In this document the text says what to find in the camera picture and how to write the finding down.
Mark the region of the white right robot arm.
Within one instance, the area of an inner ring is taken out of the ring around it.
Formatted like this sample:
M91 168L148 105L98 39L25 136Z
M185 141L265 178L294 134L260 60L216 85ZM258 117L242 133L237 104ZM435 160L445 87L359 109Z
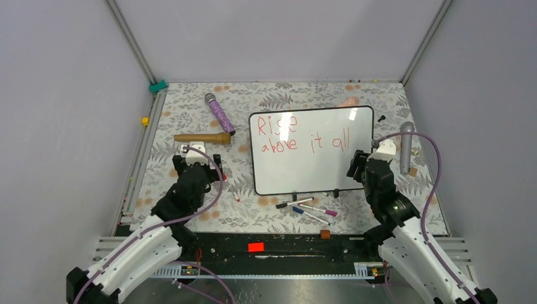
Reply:
M347 176L362 184L379 222L364 234L369 260L386 261L428 303L497 303L494 292L469 279L425 228L418 209L397 190L388 161L357 150Z

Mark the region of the white black-framed whiteboard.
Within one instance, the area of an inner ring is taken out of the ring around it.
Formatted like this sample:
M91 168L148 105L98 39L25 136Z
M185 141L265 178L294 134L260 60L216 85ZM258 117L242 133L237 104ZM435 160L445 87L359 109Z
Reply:
M372 151L371 106L257 112L248 119L258 195L349 191L356 150Z

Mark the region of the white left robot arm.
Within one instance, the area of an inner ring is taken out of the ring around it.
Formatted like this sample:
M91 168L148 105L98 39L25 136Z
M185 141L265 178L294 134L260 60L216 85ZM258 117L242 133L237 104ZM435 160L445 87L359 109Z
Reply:
M166 264L196 254L197 237L185 224L208 211L224 189L222 160L193 146L175 155L179 174L142 224L111 253L66 277L67 303L123 303L147 278Z

